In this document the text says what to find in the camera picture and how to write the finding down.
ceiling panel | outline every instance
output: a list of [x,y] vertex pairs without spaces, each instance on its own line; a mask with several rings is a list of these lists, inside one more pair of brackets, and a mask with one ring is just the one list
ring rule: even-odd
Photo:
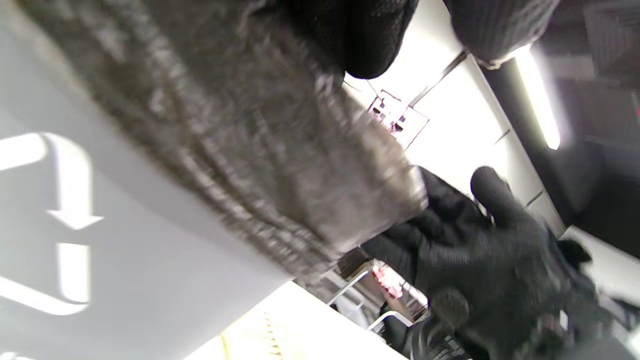
[[420,100],[429,123],[406,150],[407,158],[464,193],[473,171],[488,162],[509,124],[474,59],[465,60]]

pink object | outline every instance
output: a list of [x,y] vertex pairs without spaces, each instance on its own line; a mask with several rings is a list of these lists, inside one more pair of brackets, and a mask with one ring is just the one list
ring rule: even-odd
[[374,265],[373,276],[375,276],[378,284],[387,289],[389,294],[395,299],[402,297],[402,283],[404,280],[388,265]]

gloved hand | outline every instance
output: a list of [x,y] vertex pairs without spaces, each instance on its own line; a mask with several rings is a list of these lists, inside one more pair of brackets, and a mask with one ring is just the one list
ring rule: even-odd
[[[418,0],[282,1],[344,70],[362,79],[376,78],[391,66],[418,6]],[[558,3],[445,0],[463,47],[488,67],[542,35]]]
[[[362,248],[422,291],[463,343],[492,360],[528,359],[607,331],[612,317],[593,283],[493,169],[480,168],[471,180],[493,221],[437,176],[424,169],[422,176],[429,206]],[[576,254],[574,264],[584,260]]]

ceiling light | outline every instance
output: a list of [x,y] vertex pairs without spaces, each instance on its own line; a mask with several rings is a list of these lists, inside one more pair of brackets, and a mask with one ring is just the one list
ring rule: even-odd
[[554,113],[551,110],[551,103],[549,102],[545,85],[542,82],[542,76],[540,76],[540,70],[529,51],[530,48],[531,46],[528,45],[515,53],[516,63],[518,64],[524,87],[529,94],[529,100],[538,119],[538,124],[547,141],[547,146],[557,150],[560,146],[560,132],[558,131]]

white arrow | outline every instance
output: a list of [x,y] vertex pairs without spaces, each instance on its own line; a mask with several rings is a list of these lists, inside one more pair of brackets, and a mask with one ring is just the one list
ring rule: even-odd
[[0,140],[0,171],[42,160],[47,147],[38,134],[14,136]]
[[[75,230],[89,226],[101,217],[92,215],[91,163],[74,142],[54,134],[44,134],[56,149],[58,165],[58,201],[60,210],[52,215]],[[38,134],[26,134],[0,140],[0,171],[42,160],[47,147]],[[89,247],[70,243],[57,244],[60,292],[69,303],[28,286],[0,277],[0,297],[52,315],[71,315],[89,306]],[[0,355],[0,360],[29,360],[14,353]]]
[[84,304],[72,304],[0,277],[0,297],[52,315],[71,315],[89,306],[89,247],[58,244],[58,281],[62,294]]
[[58,166],[58,210],[48,213],[73,230],[84,229],[102,217],[93,216],[91,160],[71,140],[50,133],[43,134],[56,152]]

